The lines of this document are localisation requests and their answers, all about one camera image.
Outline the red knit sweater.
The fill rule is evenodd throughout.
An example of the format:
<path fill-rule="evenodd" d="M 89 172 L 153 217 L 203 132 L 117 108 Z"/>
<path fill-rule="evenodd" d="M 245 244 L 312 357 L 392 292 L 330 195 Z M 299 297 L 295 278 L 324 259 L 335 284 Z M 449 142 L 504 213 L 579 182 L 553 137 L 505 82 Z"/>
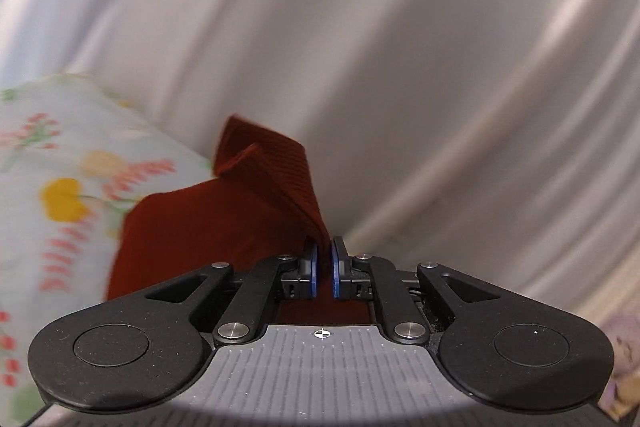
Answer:
<path fill-rule="evenodd" d="M 239 272 L 262 259 L 318 248 L 319 289 L 294 300 L 279 320 L 299 325 L 366 324 L 368 306 L 332 296 L 330 236 L 304 148 L 238 116 L 227 120 L 213 179 L 146 196 L 122 225 L 106 299 L 115 299 L 225 261 Z"/>

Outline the white curtain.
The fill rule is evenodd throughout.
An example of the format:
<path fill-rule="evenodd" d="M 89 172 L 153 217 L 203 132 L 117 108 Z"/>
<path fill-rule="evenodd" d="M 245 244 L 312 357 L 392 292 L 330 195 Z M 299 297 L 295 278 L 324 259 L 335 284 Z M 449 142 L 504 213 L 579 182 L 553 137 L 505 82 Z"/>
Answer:
<path fill-rule="evenodd" d="M 358 251 L 638 303 L 639 0 L 1 0 L 3 86 L 62 72 L 201 154 L 302 142 Z"/>

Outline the floral bed sheet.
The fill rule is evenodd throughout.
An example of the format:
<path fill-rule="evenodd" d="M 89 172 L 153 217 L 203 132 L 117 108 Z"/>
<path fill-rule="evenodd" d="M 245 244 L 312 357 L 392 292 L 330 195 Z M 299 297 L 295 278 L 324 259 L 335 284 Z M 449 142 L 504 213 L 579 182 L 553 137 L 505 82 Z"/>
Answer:
<path fill-rule="evenodd" d="M 128 211 L 209 176 L 208 159 L 85 77 L 2 89 L 2 425 L 21 426 L 42 406 L 30 342 L 102 300 Z"/>

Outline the purple fuzzy cloth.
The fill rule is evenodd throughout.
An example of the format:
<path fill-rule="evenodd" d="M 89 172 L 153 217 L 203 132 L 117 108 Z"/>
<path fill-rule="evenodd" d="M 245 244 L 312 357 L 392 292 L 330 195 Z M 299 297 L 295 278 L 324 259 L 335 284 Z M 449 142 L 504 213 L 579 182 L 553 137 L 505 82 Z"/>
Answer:
<path fill-rule="evenodd" d="M 599 407 L 620 421 L 639 406 L 639 317 L 618 314 L 602 326 L 614 351 L 614 366 Z"/>

